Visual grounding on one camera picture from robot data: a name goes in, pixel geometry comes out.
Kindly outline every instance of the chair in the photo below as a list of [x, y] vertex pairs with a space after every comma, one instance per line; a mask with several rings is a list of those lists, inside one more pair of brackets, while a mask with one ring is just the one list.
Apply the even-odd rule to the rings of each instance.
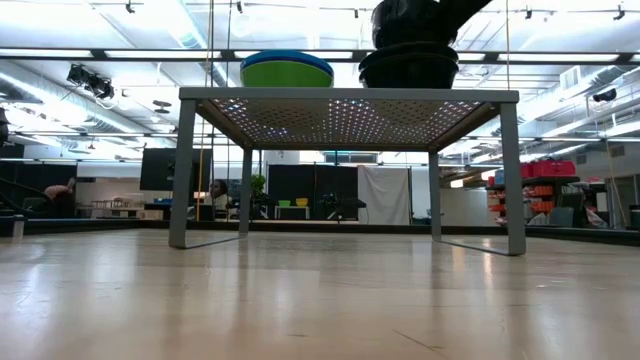
[[573, 208], [553, 208], [549, 214], [549, 225], [573, 227]]

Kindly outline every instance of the table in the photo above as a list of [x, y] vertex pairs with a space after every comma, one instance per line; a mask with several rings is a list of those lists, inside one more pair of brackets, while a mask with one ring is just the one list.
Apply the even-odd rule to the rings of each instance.
[[[186, 240], [195, 115], [244, 150], [241, 209], [249, 208], [253, 150], [376, 150], [438, 152], [500, 116], [508, 221], [508, 248], [493, 249], [442, 238], [439, 171], [430, 171], [431, 235], [434, 241], [501, 255], [526, 252], [517, 91], [436, 89], [209, 88], [180, 89], [173, 211], [169, 245], [180, 249], [215, 244]], [[238, 237], [249, 231], [240, 212]]]
[[304, 215], [307, 220], [311, 218], [309, 215], [309, 207], [308, 206], [276, 206], [275, 208], [275, 218], [280, 219], [280, 210], [281, 209], [304, 209]]

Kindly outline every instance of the ceiling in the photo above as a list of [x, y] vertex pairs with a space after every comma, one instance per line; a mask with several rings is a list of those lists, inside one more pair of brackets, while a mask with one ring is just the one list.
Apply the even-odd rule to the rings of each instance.
[[[29, 0], [0, 2], [0, 48], [128, 48], [176, 49], [206, 46], [209, 32], [210, 2], [205, 0], [133, 1], [135, 13], [125, 7], [128, 1], [116, 0]], [[213, 5], [214, 49], [373, 49], [371, 10], [378, 0], [257, 0], [215, 1]], [[640, 37], [640, 1], [619, 0], [513, 0], [508, 2], [509, 26], [506, 26], [506, 2], [493, 1], [460, 31], [454, 44], [457, 50], [512, 52], [637, 52]], [[613, 20], [622, 4], [625, 16]], [[526, 9], [532, 10], [527, 19]], [[75, 92], [93, 101], [89, 92], [74, 89], [66, 77], [72, 62], [42, 60], [0, 60], [26, 69], [34, 76]], [[196, 62], [100, 62], [74, 61], [113, 80], [119, 89], [115, 102], [103, 107], [139, 125], [142, 130], [170, 132], [178, 125], [178, 89], [202, 86], [205, 71]], [[216, 69], [230, 84], [239, 83], [239, 63], [216, 63]], [[333, 63], [336, 87], [358, 87], [357, 64]], [[548, 113], [521, 125], [521, 136], [542, 136], [554, 128], [582, 117], [584, 96], [548, 105], [540, 95], [559, 86], [560, 74], [571, 69], [565, 65], [463, 65], [455, 88], [513, 89], [520, 91], [522, 103], [530, 108], [549, 107]], [[120, 96], [124, 91], [126, 97]], [[629, 90], [626, 100], [635, 99]], [[172, 104], [168, 114], [154, 113], [154, 100]], [[523, 117], [526, 106], [521, 106]], [[196, 124], [200, 132], [202, 124]], [[584, 124], [567, 131], [587, 136]], [[495, 135], [497, 120], [474, 132]], [[207, 125], [205, 132], [211, 132]], [[474, 156], [493, 151], [491, 146], [471, 148], [479, 143], [461, 142], [447, 154], [470, 152]]]

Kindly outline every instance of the shelf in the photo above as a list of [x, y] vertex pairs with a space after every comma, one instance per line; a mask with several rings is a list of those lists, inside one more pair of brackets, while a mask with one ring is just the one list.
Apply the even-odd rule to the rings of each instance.
[[[580, 181], [577, 176], [565, 176], [565, 177], [537, 177], [522, 179], [522, 186], [529, 185], [566, 185]], [[495, 185], [485, 188], [486, 190], [503, 190], [504, 185]]]
[[236, 144], [263, 150], [439, 151], [495, 118], [516, 91], [181, 88]]

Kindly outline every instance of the red container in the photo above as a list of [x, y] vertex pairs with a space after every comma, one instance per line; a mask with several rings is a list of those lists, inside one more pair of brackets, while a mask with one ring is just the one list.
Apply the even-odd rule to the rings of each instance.
[[523, 179], [533, 177], [533, 164], [521, 164], [520, 177]]
[[570, 160], [546, 160], [530, 165], [533, 177], [574, 176], [576, 174], [576, 166]]

